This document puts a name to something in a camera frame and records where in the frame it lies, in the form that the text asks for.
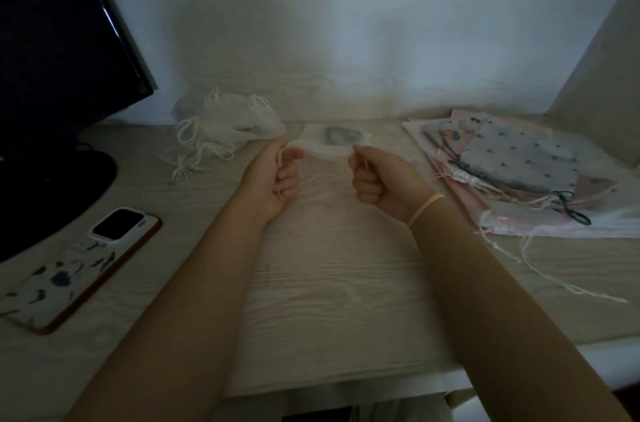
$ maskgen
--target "monitor base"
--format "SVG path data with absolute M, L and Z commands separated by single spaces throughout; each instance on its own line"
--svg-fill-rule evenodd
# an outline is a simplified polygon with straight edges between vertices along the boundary
M 117 170 L 108 154 L 73 148 L 0 162 L 0 262 L 75 220 L 109 188 Z

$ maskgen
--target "rubber band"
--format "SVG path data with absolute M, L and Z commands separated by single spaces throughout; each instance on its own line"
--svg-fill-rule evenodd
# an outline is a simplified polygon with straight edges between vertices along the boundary
M 427 201 L 422 203 L 422 206 L 415 211 L 415 213 L 412 215 L 411 219 L 406 223 L 406 225 L 409 227 L 409 229 L 411 229 L 411 227 L 413 225 L 413 222 L 415 222 L 417 220 L 418 216 L 420 216 L 420 214 L 424 210 L 429 208 L 429 206 L 431 206 L 431 203 L 439 200 L 440 198 L 444 198 L 444 195 L 442 193 L 436 193 L 431 198 L 429 198 Z

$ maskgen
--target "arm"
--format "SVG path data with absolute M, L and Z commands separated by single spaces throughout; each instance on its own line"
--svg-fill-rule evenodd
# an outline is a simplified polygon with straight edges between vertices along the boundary
M 404 159 L 355 149 L 349 165 L 360 201 L 406 222 L 435 193 Z M 446 200 L 426 208 L 412 233 L 454 353 L 492 421 L 630 421 L 571 341 Z
M 293 159 L 303 153 L 284 150 L 278 168 L 285 144 L 268 144 L 247 167 L 236 193 L 85 388 L 67 421 L 211 418 L 231 368 L 262 230 L 298 194 Z

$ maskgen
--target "right hand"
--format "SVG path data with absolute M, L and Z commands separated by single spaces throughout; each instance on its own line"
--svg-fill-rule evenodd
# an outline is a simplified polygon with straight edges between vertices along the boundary
M 406 223 L 435 194 L 411 163 L 400 156 L 371 146 L 353 146 L 353 150 L 348 163 L 353 170 L 356 197 L 363 203 L 376 205 Z

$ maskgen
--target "white desk surface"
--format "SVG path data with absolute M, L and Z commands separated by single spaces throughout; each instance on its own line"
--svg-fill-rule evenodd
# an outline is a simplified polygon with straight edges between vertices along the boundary
M 399 121 L 352 124 L 372 143 L 433 171 Z M 299 125 L 292 125 L 297 133 Z M 59 418 L 182 263 L 260 144 L 182 185 L 155 157 L 166 128 L 93 127 L 83 140 L 118 162 L 106 194 L 72 224 L 0 264 L 0 291 L 19 282 L 100 217 L 127 206 L 160 216 L 164 227 L 54 334 L 0 323 L 2 420 Z M 460 373 L 406 226 L 358 203 L 343 162 L 300 162 L 301 195 L 268 226 L 226 393 L 259 394 L 347 380 Z M 438 180 L 436 188 L 447 193 Z M 516 238 L 497 237 L 516 249 Z M 530 257 L 543 270 L 630 304 L 573 295 L 500 257 L 579 346 L 640 336 L 640 240 L 536 239 Z M 438 383 L 441 391 L 466 382 Z

